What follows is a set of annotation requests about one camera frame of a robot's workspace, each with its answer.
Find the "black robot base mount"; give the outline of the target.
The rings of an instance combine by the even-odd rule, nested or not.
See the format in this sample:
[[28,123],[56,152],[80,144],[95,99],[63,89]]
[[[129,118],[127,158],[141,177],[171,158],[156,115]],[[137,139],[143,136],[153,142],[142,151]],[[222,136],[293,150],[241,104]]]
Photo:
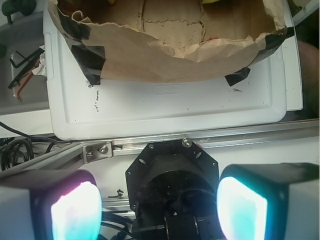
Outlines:
[[149,143],[125,173],[136,240],[220,240],[218,162],[189,138]]

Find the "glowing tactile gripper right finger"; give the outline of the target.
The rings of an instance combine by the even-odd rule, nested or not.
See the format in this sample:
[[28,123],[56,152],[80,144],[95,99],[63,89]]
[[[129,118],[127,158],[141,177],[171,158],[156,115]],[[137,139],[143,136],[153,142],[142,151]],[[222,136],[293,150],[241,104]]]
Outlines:
[[317,164],[230,164],[217,189],[217,213],[227,240],[318,240]]

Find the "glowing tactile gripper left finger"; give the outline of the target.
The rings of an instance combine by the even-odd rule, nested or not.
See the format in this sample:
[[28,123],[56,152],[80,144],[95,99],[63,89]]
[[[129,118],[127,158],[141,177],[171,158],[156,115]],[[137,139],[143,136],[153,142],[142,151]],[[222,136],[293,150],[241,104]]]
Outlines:
[[102,197],[87,170],[0,174],[2,240],[96,240]]

